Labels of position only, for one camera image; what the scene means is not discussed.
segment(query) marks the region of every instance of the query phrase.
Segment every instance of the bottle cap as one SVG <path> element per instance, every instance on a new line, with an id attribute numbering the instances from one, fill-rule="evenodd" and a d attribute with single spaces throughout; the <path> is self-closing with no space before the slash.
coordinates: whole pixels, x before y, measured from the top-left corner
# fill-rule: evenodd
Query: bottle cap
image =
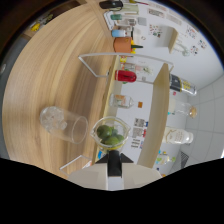
<path id="1" fill-rule="evenodd" d="M 142 108 L 143 103 L 142 102 L 138 102 L 138 108 Z"/>
<path id="2" fill-rule="evenodd" d="M 193 141 L 193 139 L 194 139 L 194 135 L 191 132 L 188 132 L 188 134 L 189 134 L 189 141 L 188 141 L 188 143 L 191 143 Z"/>

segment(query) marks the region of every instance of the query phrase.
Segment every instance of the glass cup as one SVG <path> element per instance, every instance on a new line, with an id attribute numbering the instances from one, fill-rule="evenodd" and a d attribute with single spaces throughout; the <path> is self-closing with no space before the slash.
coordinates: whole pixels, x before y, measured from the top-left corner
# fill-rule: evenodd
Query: glass cup
<path id="1" fill-rule="evenodd" d="M 80 144 L 84 140 L 88 129 L 85 117 L 55 106 L 41 111 L 40 123 L 55 137 L 74 144 Z"/>

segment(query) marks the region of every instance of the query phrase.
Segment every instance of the white wall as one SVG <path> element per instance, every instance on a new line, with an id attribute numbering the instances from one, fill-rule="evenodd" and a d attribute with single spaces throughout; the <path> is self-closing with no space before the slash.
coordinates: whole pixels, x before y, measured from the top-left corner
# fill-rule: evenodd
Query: white wall
<path id="1" fill-rule="evenodd" d="M 189 156 L 185 167 L 221 158 L 224 150 L 224 76 L 189 97 L 198 114 L 187 118 L 186 130 L 194 134 L 194 140 L 182 145 L 181 151 Z"/>

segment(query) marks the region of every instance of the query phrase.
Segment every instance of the label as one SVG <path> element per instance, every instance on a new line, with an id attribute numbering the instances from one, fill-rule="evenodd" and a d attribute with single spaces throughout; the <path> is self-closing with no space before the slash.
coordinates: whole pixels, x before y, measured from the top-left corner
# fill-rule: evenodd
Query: label
<path id="1" fill-rule="evenodd" d="M 178 92 L 182 92 L 182 83 L 179 77 L 171 75 L 171 85 L 170 88 Z"/>
<path id="2" fill-rule="evenodd" d="M 166 128 L 163 142 L 171 144 L 182 144 L 184 133 L 182 130 Z"/>
<path id="3" fill-rule="evenodd" d="M 183 81 L 183 88 L 186 90 L 190 90 L 191 89 L 191 84 L 187 81 Z"/>

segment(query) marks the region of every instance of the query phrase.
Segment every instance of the wooden table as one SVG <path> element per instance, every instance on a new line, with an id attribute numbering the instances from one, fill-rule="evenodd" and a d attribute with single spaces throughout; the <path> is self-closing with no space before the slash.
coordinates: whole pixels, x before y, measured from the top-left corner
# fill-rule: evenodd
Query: wooden table
<path id="1" fill-rule="evenodd" d="M 62 178 L 66 176 L 59 167 L 80 154 L 93 156 L 95 142 L 89 133 L 100 119 L 106 87 L 106 78 L 95 78 L 78 55 L 114 51 L 100 0 L 86 1 L 49 22 L 28 42 L 11 71 L 3 101 L 3 133 L 10 159 Z M 112 59 L 85 60 L 96 73 L 105 74 Z M 40 125 L 41 110 L 53 105 L 87 117 L 89 129 L 82 144 L 55 138 Z M 67 172 L 86 163 L 77 161 Z"/>

